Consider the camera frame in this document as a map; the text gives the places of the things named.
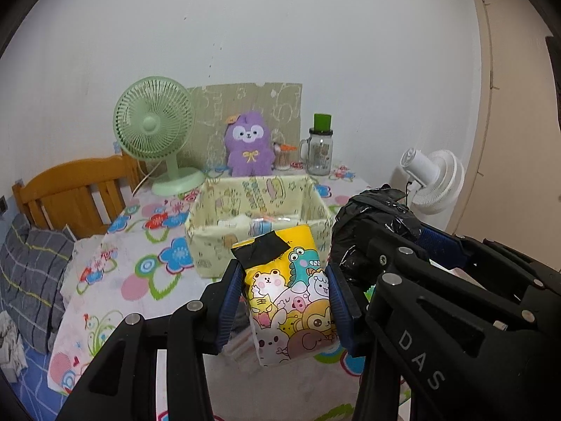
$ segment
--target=cartoon bear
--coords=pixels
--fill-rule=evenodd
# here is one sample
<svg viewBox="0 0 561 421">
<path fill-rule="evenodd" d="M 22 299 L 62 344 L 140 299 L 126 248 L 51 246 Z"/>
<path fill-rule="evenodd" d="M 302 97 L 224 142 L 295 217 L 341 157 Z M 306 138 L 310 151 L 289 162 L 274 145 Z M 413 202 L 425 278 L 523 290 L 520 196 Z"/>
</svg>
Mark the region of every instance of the cartoon bear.
<svg viewBox="0 0 561 421">
<path fill-rule="evenodd" d="M 232 177 L 271 175 L 275 154 L 270 139 L 270 130 L 258 111 L 241 114 L 228 125 L 224 145 Z"/>
<path fill-rule="evenodd" d="M 310 275 L 308 279 L 308 300 L 310 302 L 319 299 L 329 299 L 329 280 L 321 270 Z"/>
<path fill-rule="evenodd" d="M 267 294 L 276 299 L 286 289 L 286 280 L 278 269 L 268 272 L 256 272 L 253 276 L 251 293 L 254 298 L 264 298 Z"/>
</svg>

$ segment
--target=snack bag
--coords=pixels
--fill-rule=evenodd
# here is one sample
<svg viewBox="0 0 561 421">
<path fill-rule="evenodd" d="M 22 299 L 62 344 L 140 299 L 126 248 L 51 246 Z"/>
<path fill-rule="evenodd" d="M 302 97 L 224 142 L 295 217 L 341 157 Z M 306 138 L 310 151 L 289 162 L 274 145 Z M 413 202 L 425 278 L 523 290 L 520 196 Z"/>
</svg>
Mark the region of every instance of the snack bag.
<svg viewBox="0 0 561 421">
<path fill-rule="evenodd" d="M 317 354 L 333 343 L 329 282 L 308 225 L 237 243 L 232 253 L 246 272 L 261 365 Z"/>
</svg>

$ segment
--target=jar handle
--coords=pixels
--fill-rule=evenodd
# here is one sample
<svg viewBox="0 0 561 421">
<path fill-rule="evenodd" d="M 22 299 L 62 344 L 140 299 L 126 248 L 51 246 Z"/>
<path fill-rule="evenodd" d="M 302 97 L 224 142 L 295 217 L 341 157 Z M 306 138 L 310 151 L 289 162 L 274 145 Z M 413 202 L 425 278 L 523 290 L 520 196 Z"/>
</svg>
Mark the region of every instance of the jar handle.
<svg viewBox="0 0 561 421">
<path fill-rule="evenodd" d="M 302 156 L 302 147 L 304 146 L 304 144 L 306 144 L 306 155 Z M 308 162 L 308 147 L 308 139 L 302 139 L 300 141 L 300 145 L 298 146 L 298 158 L 300 158 L 300 161 L 302 161 L 302 163 Z"/>
</svg>

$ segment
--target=fabric storage basket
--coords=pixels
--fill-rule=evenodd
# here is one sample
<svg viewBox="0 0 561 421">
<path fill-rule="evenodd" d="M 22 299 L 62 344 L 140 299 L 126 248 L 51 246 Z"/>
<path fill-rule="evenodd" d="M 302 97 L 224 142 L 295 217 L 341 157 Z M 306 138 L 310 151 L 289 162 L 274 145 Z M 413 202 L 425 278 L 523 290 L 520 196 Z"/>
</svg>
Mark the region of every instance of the fabric storage basket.
<svg viewBox="0 0 561 421">
<path fill-rule="evenodd" d="M 325 267 L 335 217 L 314 186 L 307 175 L 207 179 L 185 222 L 198 274 L 222 277 L 232 259 L 232 245 L 271 230 L 269 222 L 248 216 L 291 218 L 275 221 L 272 229 L 308 224 Z"/>
</svg>

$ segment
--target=wooden bed frame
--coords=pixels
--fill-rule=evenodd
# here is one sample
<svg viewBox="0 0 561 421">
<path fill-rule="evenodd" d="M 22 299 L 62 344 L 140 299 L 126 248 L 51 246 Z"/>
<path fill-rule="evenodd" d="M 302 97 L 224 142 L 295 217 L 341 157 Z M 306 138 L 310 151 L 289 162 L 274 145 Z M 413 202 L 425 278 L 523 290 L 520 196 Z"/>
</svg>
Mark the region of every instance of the wooden bed frame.
<svg viewBox="0 0 561 421">
<path fill-rule="evenodd" d="M 49 229 L 49 222 L 54 229 L 68 225 L 76 237 L 83 239 L 105 234 L 108 228 L 99 215 L 91 186 L 99 189 L 113 222 L 124 209 L 119 180 L 125 178 L 134 189 L 141 175 L 137 160 L 125 154 L 89 158 L 55 166 L 25 186 L 15 184 L 12 191 L 20 211 L 38 228 Z"/>
</svg>

